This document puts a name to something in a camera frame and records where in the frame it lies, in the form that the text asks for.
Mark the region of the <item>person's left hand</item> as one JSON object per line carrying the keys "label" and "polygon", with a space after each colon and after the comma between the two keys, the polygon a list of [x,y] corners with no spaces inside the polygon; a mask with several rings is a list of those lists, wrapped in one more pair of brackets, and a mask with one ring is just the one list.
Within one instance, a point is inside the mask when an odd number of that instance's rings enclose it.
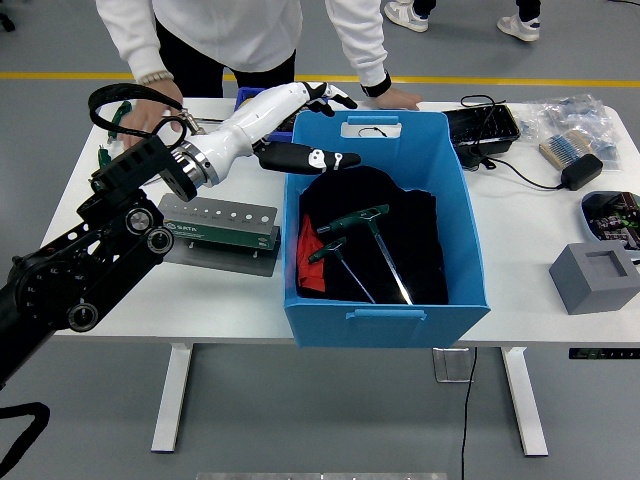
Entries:
{"label": "person's left hand", "polygon": [[418,104],[423,101],[419,94],[390,87],[385,93],[371,98],[380,109],[418,110]]}

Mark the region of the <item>person's right hand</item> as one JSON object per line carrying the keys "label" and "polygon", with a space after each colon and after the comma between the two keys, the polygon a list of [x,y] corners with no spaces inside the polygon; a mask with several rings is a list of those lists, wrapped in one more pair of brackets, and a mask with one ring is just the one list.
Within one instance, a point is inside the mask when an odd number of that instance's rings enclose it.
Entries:
{"label": "person's right hand", "polygon": [[[173,80],[163,79],[151,82],[148,87],[182,104],[183,96]],[[179,109],[152,100],[137,100],[132,111],[123,117],[120,125],[131,130],[151,133],[165,115],[175,116]]]}

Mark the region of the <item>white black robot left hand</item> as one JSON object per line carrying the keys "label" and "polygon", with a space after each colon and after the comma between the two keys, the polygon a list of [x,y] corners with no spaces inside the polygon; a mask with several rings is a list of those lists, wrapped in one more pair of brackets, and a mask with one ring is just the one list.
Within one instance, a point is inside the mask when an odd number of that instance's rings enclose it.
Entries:
{"label": "white black robot left hand", "polygon": [[213,132],[191,138],[195,161],[203,183],[221,183],[239,157],[256,155],[261,168],[284,173],[316,175],[361,163],[355,153],[340,153],[287,142],[259,146],[276,127],[307,106],[328,117],[335,114],[327,103],[332,99],[349,109],[357,104],[342,90],[324,82],[292,82],[262,91],[240,107]]}

